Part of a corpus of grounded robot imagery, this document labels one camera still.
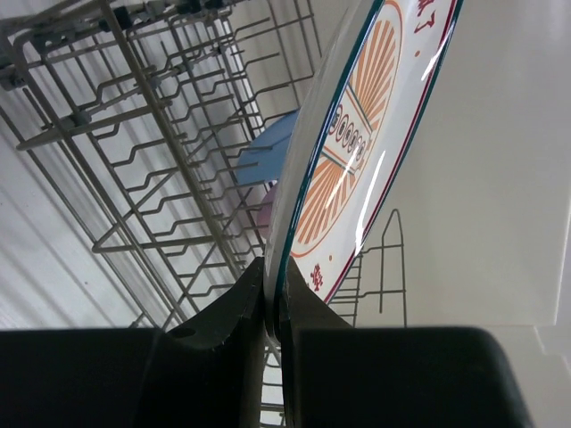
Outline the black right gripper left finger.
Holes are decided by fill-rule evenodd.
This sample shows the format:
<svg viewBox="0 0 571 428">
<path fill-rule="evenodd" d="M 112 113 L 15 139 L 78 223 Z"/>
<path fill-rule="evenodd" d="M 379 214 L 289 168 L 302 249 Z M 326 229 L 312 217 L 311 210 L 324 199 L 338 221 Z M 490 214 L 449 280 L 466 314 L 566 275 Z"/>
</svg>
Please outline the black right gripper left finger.
<svg viewBox="0 0 571 428">
<path fill-rule="evenodd" d="M 4 427 L 256 427 L 262 259 L 183 324 L 1 334 Z"/>
</svg>

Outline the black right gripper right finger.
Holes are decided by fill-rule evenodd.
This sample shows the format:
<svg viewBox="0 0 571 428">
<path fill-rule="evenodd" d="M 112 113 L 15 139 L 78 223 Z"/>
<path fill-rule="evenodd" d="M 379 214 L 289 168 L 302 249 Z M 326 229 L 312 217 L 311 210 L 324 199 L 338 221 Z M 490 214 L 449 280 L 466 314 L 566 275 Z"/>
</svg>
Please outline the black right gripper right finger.
<svg viewBox="0 0 571 428">
<path fill-rule="evenodd" d="M 473 327 L 355 328 L 294 262 L 279 300 L 290 427 L 530 427 L 499 342 Z"/>
</svg>

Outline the pink plastic plate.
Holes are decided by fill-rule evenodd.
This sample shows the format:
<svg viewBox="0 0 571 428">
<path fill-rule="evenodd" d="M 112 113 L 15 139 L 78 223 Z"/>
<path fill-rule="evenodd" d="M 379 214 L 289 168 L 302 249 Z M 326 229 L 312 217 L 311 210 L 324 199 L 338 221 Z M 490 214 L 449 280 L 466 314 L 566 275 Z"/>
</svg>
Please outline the pink plastic plate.
<svg viewBox="0 0 571 428">
<path fill-rule="evenodd" d="M 266 195 L 262 198 L 260 202 L 261 208 L 258 211 L 256 217 L 256 226 L 258 227 L 258 232 L 261 238 L 264 240 L 266 240 L 269 235 L 269 224 L 277 190 L 278 182 L 270 187 Z"/>
</svg>

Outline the white plate colourful print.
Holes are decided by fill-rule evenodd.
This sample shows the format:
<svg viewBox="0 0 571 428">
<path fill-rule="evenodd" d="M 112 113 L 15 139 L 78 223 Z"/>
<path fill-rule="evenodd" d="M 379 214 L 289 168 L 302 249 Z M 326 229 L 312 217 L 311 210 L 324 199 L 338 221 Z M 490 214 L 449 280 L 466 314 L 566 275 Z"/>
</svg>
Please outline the white plate colourful print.
<svg viewBox="0 0 571 428">
<path fill-rule="evenodd" d="M 353 1 L 299 110 L 265 252 L 266 328 L 279 336 L 287 269 L 332 298 L 366 242 L 416 134 L 459 1 Z"/>
</svg>

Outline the blue plastic plate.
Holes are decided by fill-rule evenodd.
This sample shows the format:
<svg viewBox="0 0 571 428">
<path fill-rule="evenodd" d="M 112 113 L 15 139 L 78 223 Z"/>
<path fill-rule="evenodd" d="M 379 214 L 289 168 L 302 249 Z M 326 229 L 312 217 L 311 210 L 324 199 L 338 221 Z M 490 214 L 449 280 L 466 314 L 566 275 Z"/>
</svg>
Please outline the blue plastic plate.
<svg viewBox="0 0 571 428">
<path fill-rule="evenodd" d="M 278 119 L 240 154 L 236 181 L 239 185 L 279 180 L 299 111 Z"/>
</svg>

